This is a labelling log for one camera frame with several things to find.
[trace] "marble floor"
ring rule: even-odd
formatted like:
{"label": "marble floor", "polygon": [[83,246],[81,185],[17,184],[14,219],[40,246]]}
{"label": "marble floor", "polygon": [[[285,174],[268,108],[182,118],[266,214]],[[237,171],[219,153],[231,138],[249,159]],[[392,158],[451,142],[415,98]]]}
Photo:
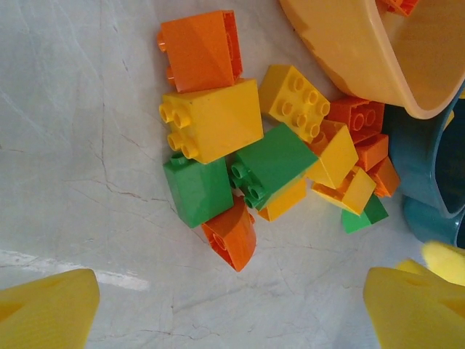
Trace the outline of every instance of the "marble floor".
{"label": "marble floor", "polygon": [[420,256],[399,196],[353,236],[312,193],[258,217],[241,273],[172,209],[154,34],[215,9],[235,10],[243,76],[290,63],[338,96],[276,0],[0,1],[0,288],[94,269],[88,348],[377,348],[366,273]]}

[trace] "green block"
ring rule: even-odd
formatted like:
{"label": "green block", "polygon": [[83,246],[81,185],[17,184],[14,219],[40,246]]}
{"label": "green block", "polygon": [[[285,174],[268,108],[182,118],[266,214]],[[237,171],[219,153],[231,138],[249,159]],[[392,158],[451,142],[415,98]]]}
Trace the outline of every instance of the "green block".
{"label": "green block", "polygon": [[342,225],[347,234],[352,234],[363,228],[372,226],[373,224],[387,218],[388,214],[378,196],[372,195],[365,209],[360,216],[351,212],[342,210]]}
{"label": "green block", "polygon": [[242,190],[248,207],[260,210],[302,178],[317,160],[289,127],[280,124],[236,153],[231,165],[231,186]]}
{"label": "green block", "polygon": [[233,207],[225,158],[203,165],[175,153],[163,169],[177,214],[190,228]]}

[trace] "yellow plastic bowl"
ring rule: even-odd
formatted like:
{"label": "yellow plastic bowl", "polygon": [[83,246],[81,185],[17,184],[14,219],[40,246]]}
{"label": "yellow plastic bowl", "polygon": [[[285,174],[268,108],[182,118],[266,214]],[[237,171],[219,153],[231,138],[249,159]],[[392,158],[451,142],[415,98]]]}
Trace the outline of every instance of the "yellow plastic bowl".
{"label": "yellow plastic bowl", "polygon": [[280,0],[343,92],[430,119],[465,79],[465,1],[420,0],[410,17],[377,0]]}

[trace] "gray marble surface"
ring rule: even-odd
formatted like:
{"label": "gray marble surface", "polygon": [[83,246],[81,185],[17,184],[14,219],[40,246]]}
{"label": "gray marble surface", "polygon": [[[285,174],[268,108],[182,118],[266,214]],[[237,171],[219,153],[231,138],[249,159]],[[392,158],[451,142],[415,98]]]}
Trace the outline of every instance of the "gray marble surface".
{"label": "gray marble surface", "polygon": [[276,0],[0,1],[0,288],[94,269],[88,348],[377,348],[366,273],[419,259],[399,196],[353,236],[313,193],[277,222],[257,217],[241,273],[171,209],[154,35],[215,9],[235,10],[243,76],[290,63],[338,95]]}

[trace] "pile of blocks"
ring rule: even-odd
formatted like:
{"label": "pile of blocks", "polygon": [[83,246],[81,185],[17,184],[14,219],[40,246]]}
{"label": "pile of blocks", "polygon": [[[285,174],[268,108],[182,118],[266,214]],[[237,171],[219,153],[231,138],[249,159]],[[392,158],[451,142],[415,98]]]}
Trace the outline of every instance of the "pile of blocks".
{"label": "pile of blocks", "polygon": [[[273,221],[312,190],[340,206],[346,232],[387,217],[378,197],[399,177],[381,134],[384,105],[345,97],[329,103],[292,65],[271,65],[258,88],[241,78],[233,11],[162,23],[158,47],[176,88],[162,120],[174,151],[164,164],[179,218],[201,225],[211,248],[236,271],[251,259],[249,209]],[[275,122],[266,134],[262,116]]]}

